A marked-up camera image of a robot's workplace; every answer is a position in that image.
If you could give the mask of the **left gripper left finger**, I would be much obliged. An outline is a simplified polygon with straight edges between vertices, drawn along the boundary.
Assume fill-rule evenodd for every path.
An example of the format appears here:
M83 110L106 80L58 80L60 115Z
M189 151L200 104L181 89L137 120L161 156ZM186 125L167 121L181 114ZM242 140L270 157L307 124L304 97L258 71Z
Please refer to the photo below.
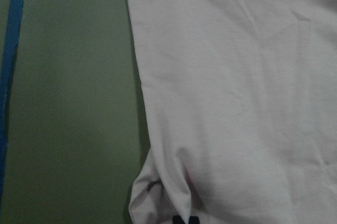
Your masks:
M172 217L172 224L185 224L184 220L179 215L174 215Z

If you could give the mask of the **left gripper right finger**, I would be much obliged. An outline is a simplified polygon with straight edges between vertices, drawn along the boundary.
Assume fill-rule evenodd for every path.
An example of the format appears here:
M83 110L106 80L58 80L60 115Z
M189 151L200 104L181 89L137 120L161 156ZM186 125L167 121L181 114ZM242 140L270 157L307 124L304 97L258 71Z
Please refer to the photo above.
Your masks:
M199 224L198 216L190 216L188 220L188 224Z

